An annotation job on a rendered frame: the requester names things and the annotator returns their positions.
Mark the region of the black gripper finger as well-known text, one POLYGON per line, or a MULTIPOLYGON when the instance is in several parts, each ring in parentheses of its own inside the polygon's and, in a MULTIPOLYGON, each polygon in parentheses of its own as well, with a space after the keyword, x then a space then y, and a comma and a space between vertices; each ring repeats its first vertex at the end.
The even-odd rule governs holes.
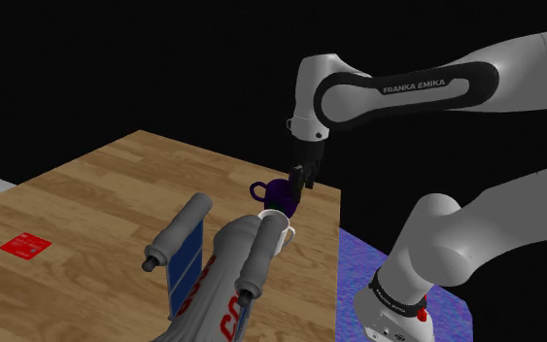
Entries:
POLYGON ((304 168, 302 165, 294 166, 289 173, 290 193, 293 200, 301 198, 304 187, 304 168))
POLYGON ((304 186, 312 189, 319 173, 319 162, 308 161, 303 165, 304 169, 304 186))

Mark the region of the dark purple mug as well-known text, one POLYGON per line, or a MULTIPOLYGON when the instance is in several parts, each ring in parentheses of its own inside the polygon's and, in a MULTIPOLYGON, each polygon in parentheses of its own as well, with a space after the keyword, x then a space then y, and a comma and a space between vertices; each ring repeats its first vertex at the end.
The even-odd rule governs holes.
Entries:
POLYGON ((264 182, 254 182, 250 185, 250 195, 254 200, 262 202, 264 209, 281 211, 289 219, 293 216, 298 206, 298 202, 292 195, 291 183, 285 179, 274 179, 267 184, 264 182), (263 197, 256 194, 255 188, 258 187, 265 190, 263 197))

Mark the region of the white mug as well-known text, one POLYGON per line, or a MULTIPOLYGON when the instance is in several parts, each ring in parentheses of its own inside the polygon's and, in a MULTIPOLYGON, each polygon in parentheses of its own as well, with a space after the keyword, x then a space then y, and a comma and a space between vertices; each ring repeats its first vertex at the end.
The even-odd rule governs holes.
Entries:
POLYGON ((295 237, 295 229, 290 225, 290 219, 283 212, 279 210, 265 209, 261 211, 260 213, 258 213, 257 216, 260 219, 264 219, 265 217, 268 217, 268 216, 273 216, 273 217, 281 219, 282 222, 286 225, 286 227, 281 231, 278 242, 277 242, 277 246, 274 252, 274 255, 276 256, 295 237))

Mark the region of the purple patterned robot stand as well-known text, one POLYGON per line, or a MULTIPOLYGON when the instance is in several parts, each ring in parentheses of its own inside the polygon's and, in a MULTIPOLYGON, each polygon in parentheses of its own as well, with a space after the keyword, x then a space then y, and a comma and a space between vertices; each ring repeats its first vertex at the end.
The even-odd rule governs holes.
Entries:
MULTIPOLYGON (((353 301, 387 257, 344 229, 339 230, 335 342, 371 342, 363 333, 353 301)), ((474 342, 472 316, 459 297, 434 286, 427 294, 427 312, 433 322, 435 342, 474 342)))

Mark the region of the wooden table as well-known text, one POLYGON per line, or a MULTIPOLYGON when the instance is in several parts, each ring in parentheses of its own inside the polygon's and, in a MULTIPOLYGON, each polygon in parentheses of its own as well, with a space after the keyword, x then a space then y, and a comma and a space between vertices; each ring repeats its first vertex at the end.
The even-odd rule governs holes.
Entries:
POLYGON ((0 250, 0 342, 149 342, 169 310, 145 247, 204 192, 211 253, 223 225, 258 211, 249 185, 277 177, 140 130, 0 193, 0 246, 23 232, 51 241, 30 260, 0 250))

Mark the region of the red card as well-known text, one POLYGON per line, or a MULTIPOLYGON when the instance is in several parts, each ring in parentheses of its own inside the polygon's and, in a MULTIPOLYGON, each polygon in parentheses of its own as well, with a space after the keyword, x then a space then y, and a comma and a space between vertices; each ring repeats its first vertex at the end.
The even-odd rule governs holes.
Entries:
POLYGON ((30 260, 50 245, 51 241, 45 240, 28 232, 23 232, 0 246, 0 250, 16 257, 30 260))

